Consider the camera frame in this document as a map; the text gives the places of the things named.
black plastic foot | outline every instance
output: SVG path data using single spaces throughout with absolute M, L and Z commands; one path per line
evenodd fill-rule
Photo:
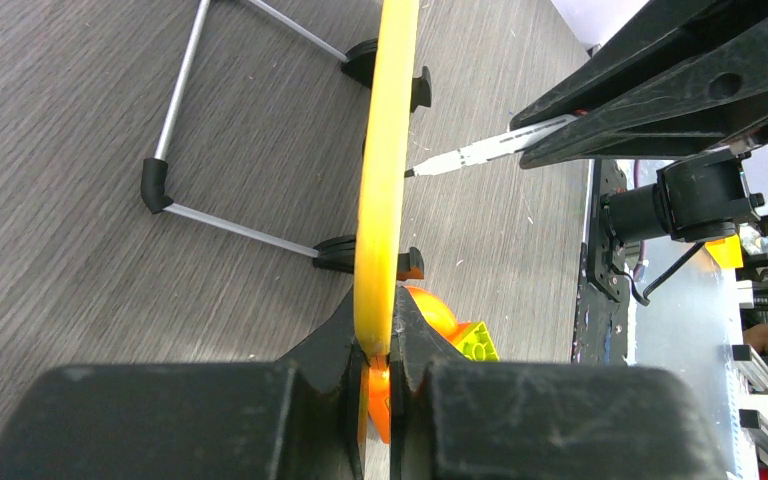
M 326 240 L 315 248 L 319 256 L 313 259 L 313 266 L 323 270 L 354 273 L 355 271 L 355 236 Z M 425 278 L 425 262 L 419 249 L 411 247 L 407 253 L 399 254 L 399 264 L 396 270 L 396 280 L 422 280 Z
M 366 88 L 372 88 L 375 73 L 375 54 L 378 52 L 378 39 L 363 41 L 346 52 L 346 63 L 340 69 L 349 78 Z M 411 113 L 417 107 L 431 107 L 431 71 L 422 67 L 422 74 L 413 79 L 411 87 Z

wooden surface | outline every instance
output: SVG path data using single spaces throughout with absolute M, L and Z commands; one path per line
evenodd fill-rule
M 196 10 L 190 0 L 0 0 L 0 427 L 42 371 L 73 362 L 269 360 L 350 277 L 172 215 L 138 194 Z M 271 4 L 340 50 L 370 0 Z M 408 164 L 501 133 L 586 55 L 549 0 L 424 0 L 417 72 L 434 107 Z M 369 94 L 244 2 L 215 2 L 169 152 L 179 203 L 305 245 L 355 228 Z M 585 165 L 514 159 L 405 189 L 403 247 L 510 360 L 565 361 Z M 368 478 L 386 450 L 369 448 Z

metal rod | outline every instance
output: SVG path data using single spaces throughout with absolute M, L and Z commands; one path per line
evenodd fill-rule
M 223 220 L 219 217 L 214 217 L 213 215 L 208 215 L 183 205 L 178 205 L 177 203 L 169 205 L 168 207 L 164 208 L 163 211 L 174 213 L 176 215 L 180 215 L 197 222 L 206 223 L 208 225 L 221 228 L 222 230 L 237 233 L 245 237 L 259 240 L 263 243 L 268 243 L 270 245 L 283 248 L 284 250 L 289 250 L 291 252 L 299 253 L 311 258 L 316 258 L 319 256 L 319 252 L 313 248 L 305 247 L 304 245 L 299 245 L 298 243 L 289 242 L 282 238 L 273 237 L 272 235 L 267 235 L 263 232 L 258 232 L 257 230 L 252 230 L 251 228 L 237 225 L 236 223 L 229 222 L 228 220 Z
M 193 66 L 193 58 L 196 56 L 196 47 L 198 47 L 198 40 L 201 37 L 202 28 L 204 28 L 208 7 L 210 7 L 210 0 L 201 0 L 198 13 L 196 13 L 196 21 L 193 23 L 190 39 L 187 42 L 187 50 L 184 52 L 184 60 L 181 62 L 181 70 L 178 71 L 178 79 L 175 80 L 172 101 L 169 102 L 169 110 L 166 112 L 166 119 L 163 120 L 163 130 L 157 141 L 157 150 L 154 151 L 154 158 L 158 160 L 165 160 L 166 151 L 169 150 L 169 142 L 172 140 L 172 131 L 175 129 L 175 120 L 178 119 L 178 110 L 181 108 L 181 99 L 184 97 L 184 87 L 187 86 L 187 77 L 189 77 L 190 68 Z
M 332 47 L 331 45 L 328 45 L 325 43 L 324 40 L 317 37 L 316 35 L 310 33 L 309 31 L 305 30 L 301 25 L 298 23 L 290 20 L 289 17 L 284 15 L 283 13 L 279 12 L 278 10 L 275 10 L 274 8 L 270 7 L 269 5 L 263 3 L 261 0 L 248 0 L 249 3 L 254 5 L 255 7 L 263 10 L 266 12 L 270 17 L 274 18 L 275 20 L 278 20 L 279 22 L 283 23 L 284 25 L 292 28 L 296 33 L 299 35 L 305 37 L 306 39 L 310 40 L 311 43 L 316 45 L 317 47 L 325 50 L 326 52 L 333 55 L 337 60 L 340 61 L 340 63 L 346 63 L 346 56 L 343 55 L 343 52 L 337 50 L 336 48 Z

black cable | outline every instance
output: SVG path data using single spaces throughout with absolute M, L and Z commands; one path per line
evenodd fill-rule
M 705 246 L 705 242 L 699 242 L 695 243 L 690 249 L 688 249 L 686 252 L 684 252 L 684 255 L 679 257 L 678 260 L 674 264 L 670 266 L 670 268 L 667 269 L 666 272 L 662 273 L 661 276 L 655 279 L 649 286 L 646 287 L 645 290 L 643 290 L 643 293 L 640 293 L 639 290 L 637 290 L 637 284 L 634 281 L 634 278 L 629 275 L 626 272 L 618 271 L 616 267 L 612 267 L 614 270 L 614 273 L 617 273 L 619 275 L 622 275 L 626 278 L 628 278 L 629 282 L 631 283 L 631 296 L 634 297 L 635 300 L 637 300 L 637 303 L 643 305 L 644 307 L 648 306 L 650 301 L 649 295 L 652 294 L 652 292 L 655 291 L 656 288 L 660 287 L 664 282 L 669 280 L 670 277 L 675 275 L 675 272 L 678 271 L 679 268 L 684 266 L 685 263 L 687 263 L 691 257 L 696 255 L 699 250 L 702 250 L 702 248 Z

yellow tube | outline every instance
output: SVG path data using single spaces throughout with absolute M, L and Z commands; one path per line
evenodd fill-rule
M 355 335 L 368 358 L 390 353 L 419 0 L 381 11 L 355 250 Z

